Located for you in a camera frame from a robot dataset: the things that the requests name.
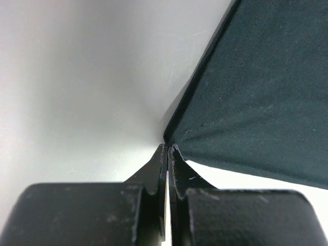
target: dark green fabric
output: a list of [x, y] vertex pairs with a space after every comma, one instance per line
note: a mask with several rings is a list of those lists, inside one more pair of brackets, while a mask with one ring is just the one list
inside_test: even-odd
[[328, 188], [327, 1], [236, 3], [165, 140], [185, 159]]

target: white surface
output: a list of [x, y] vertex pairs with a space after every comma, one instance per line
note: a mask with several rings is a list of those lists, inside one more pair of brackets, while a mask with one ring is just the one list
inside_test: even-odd
[[172, 245], [172, 232], [171, 232], [171, 213], [170, 213], [170, 194], [169, 194], [169, 179], [167, 176], [166, 180], [166, 218], [165, 218], [165, 242], [162, 242], [161, 246], [171, 246]]
[[32, 183], [145, 164], [229, 3], [2, 0], [0, 230]]

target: scratch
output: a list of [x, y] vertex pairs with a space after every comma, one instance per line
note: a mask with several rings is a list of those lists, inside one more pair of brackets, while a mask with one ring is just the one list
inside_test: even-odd
[[258, 198], [260, 198], [265, 203], [269, 203], [269, 200], [267, 200], [264, 196], [258, 196]]
[[194, 34], [191, 34], [191, 35], [185, 36], [185, 37], [183, 37], [183, 38], [180, 39], [180, 40], [184, 40], [184, 39], [186, 39], [186, 38], [194, 37], [194, 36], [197, 36], [197, 35], [200, 35], [200, 34], [202, 34], [202, 33], [206, 33], [206, 32], [212, 31], [212, 30], [213, 30], [213, 28], [208, 29], [208, 30], [205, 30], [205, 31], [201, 31], [201, 32], [196, 32], [196, 33], [194, 33]]
[[202, 189], [200, 189], [200, 192], [201, 192], [201, 194], [203, 194], [203, 195], [205, 195], [207, 197], [210, 197], [210, 198], [212, 198], [214, 200], [220, 201], [220, 198], [219, 197], [214, 196], [214, 195], [212, 195], [212, 194], [210, 194], [210, 193], [208, 193], [208, 192], [206, 192], [206, 191], [204, 191]]
[[71, 170], [67, 174], [76, 173], [76, 172], [77, 171], [74, 170], [73, 164], [71, 164]]
[[110, 223], [110, 222], [113, 222], [113, 221], [117, 221], [117, 218], [116, 218], [115, 215], [110, 215], [110, 216], [107, 217], [106, 221], [108, 223]]
[[166, 34], [166, 33], [158, 33], [158, 36], [164, 36], [164, 37], [180, 37], [177, 34]]
[[194, 216], [193, 216], [193, 211], [191, 209], [189, 209], [189, 218], [190, 218], [190, 231], [194, 232], [195, 228], [194, 228]]
[[179, 51], [179, 50], [188, 50], [188, 47], [184, 47], [184, 48], [174, 48], [173, 51]]
[[183, 135], [183, 138], [187, 135], [188, 132], [193, 132], [194, 130], [187, 130], [184, 135]]
[[232, 140], [233, 142], [253, 142], [253, 141], [281, 141], [280, 138], [250, 138], [250, 139], [236, 139]]
[[188, 58], [185, 58], [183, 60], [180, 60], [180, 61], [176, 62], [175, 65], [181, 64], [181, 63], [185, 63], [185, 61], [187, 61], [187, 60], [188, 60]]
[[172, 80], [172, 75], [173, 75], [174, 66], [175, 66], [175, 62], [173, 63], [173, 66], [172, 66], [172, 71], [171, 71], [171, 76], [170, 76], [170, 81], [169, 81], [169, 83], [170, 83], [171, 80]]
[[136, 210], [136, 204], [135, 204], [136, 201], [135, 201], [135, 198], [132, 195], [130, 195], [130, 194], [126, 194], [123, 197], [130, 204], [130, 206], [131, 206], [131, 212], [134, 212]]

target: green cloth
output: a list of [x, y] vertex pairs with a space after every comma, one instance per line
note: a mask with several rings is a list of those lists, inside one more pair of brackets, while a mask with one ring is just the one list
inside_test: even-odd
[[328, 188], [327, 1], [235, 3], [164, 134], [187, 160]]

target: white background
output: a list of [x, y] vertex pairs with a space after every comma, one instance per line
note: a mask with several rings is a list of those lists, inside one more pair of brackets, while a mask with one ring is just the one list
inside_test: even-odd
[[[230, 1], [2, 0], [0, 230], [32, 183], [123, 181], [146, 163]], [[266, 186], [194, 165], [220, 188]], [[326, 226], [320, 192], [306, 196]]]

